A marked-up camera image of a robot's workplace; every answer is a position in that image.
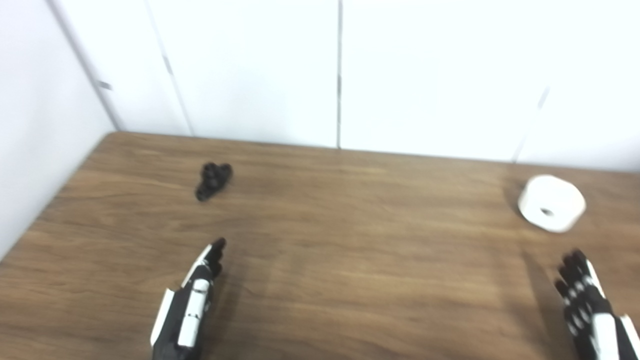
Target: wooden table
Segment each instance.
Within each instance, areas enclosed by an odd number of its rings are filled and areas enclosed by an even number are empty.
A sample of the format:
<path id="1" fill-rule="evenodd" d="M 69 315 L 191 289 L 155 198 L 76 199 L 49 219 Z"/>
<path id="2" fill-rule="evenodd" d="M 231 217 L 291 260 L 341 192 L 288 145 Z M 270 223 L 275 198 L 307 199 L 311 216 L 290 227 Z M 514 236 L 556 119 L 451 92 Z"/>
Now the wooden table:
<path id="1" fill-rule="evenodd" d="M 235 176 L 201 204 L 206 161 Z M 540 173 L 587 200 L 566 234 L 515 210 Z M 638 175 L 115 133 L 0 263 L 0 357 L 148 359 L 164 288 L 219 236 L 209 359 L 571 359 L 574 247 L 640 323 Z"/>

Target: white roll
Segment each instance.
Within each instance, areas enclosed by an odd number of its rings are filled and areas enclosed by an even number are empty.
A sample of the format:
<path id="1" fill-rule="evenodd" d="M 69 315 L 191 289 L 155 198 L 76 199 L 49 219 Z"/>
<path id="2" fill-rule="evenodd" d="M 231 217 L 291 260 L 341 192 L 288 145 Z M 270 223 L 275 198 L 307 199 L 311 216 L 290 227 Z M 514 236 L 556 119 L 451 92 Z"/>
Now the white roll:
<path id="1" fill-rule="evenodd" d="M 530 223 L 563 233 L 573 227 L 587 205 L 573 184 L 552 175 L 538 175 L 529 179 L 518 207 Z"/>

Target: black object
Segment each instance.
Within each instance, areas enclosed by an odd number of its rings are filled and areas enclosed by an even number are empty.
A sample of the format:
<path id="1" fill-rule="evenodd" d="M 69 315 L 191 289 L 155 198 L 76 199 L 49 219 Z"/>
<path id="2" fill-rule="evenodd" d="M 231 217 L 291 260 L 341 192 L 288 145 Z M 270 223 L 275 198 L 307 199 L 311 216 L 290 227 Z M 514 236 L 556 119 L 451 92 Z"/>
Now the black object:
<path id="1" fill-rule="evenodd" d="M 206 163 L 202 165 L 202 171 L 200 172 L 202 181 L 196 189 L 196 199 L 198 201 L 209 200 L 225 187 L 232 173 L 233 170 L 229 164 L 216 165 L 214 163 Z"/>

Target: white wall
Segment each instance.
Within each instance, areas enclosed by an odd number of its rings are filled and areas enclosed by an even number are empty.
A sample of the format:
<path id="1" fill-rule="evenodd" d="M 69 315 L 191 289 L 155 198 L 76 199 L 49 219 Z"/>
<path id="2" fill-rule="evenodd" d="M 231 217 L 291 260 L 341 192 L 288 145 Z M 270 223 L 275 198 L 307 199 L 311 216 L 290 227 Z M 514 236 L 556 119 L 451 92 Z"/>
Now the white wall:
<path id="1" fill-rule="evenodd" d="M 144 0 L 53 0 L 123 131 L 193 135 Z"/>
<path id="2" fill-rule="evenodd" d="M 640 171 L 640 2 L 554 2 L 549 93 L 519 163 Z"/>
<path id="3" fill-rule="evenodd" d="M 149 0 L 195 136 L 335 147 L 337 0 Z"/>
<path id="4" fill-rule="evenodd" d="M 0 258 L 113 125 L 45 0 L 0 2 Z"/>
<path id="5" fill-rule="evenodd" d="M 342 147 L 511 161 L 546 84 L 530 2 L 344 0 Z"/>

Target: robotic hand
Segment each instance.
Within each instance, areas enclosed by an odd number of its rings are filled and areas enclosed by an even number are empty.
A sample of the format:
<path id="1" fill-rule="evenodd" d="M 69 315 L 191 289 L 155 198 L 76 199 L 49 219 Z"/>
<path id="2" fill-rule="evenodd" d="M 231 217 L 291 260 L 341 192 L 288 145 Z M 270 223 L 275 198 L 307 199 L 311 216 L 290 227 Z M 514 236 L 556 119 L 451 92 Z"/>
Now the robotic hand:
<path id="1" fill-rule="evenodd" d="M 222 271 L 220 259 L 227 242 L 220 238 L 207 246 L 191 266 L 178 291 L 167 289 L 151 332 L 153 360 L 199 360 L 198 336 L 211 307 L 213 282 Z"/>
<path id="2" fill-rule="evenodd" d="M 591 262 L 580 251 L 565 255 L 556 289 L 580 360 L 640 360 L 640 340 L 627 316 L 613 314 Z"/>

